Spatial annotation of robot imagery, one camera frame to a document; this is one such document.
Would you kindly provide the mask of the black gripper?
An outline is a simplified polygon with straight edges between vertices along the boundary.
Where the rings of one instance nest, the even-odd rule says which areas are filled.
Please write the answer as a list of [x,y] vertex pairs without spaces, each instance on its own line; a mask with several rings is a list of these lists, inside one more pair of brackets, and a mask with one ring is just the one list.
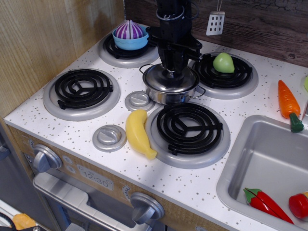
[[180,18],[160,20],[160,26],[146,28],[148,41],[158,48],[162,65],[169,71],[181,74],[188,60],[200,60],[202,44],[192,36],[192,20]]

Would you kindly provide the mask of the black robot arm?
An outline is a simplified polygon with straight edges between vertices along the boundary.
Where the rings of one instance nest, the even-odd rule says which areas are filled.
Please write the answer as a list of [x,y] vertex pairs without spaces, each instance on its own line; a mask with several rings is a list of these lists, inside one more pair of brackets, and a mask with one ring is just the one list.
[[148,43],[158,48],[164,69],[176,76],[190,59],[201,59],[202,44],[191,33],[198,15],[197,4],[190,0],[158,0],[156,17],[160,26],[146,28]]

